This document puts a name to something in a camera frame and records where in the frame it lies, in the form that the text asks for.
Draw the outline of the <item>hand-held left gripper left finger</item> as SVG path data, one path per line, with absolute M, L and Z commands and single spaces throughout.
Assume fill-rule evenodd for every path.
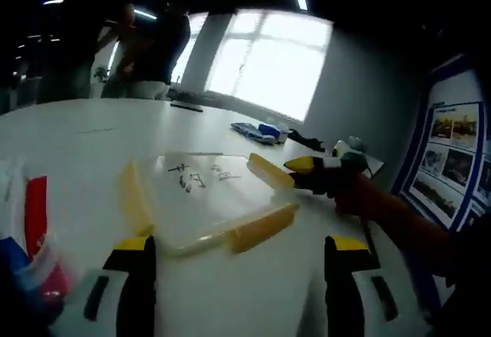
M 53 336 L 153 336 L 156 244 L 138 236 L 119 242 L 104 266 L 86 273 L 65 297 Z

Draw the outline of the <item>person's right hand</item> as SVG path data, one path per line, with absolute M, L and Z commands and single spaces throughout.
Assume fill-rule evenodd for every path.
M 348 185 L 334 196 L 335 212 L 375 219 L 382 209 L 384 192 L 361 173 L 352 174 L 350 179 Z

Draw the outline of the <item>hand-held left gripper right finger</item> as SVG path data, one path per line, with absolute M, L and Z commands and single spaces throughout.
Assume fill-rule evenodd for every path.
M 329 336 L 426 334 L 408 273 L 379 263 L 365 243 L 326 237 L 324 275 Z

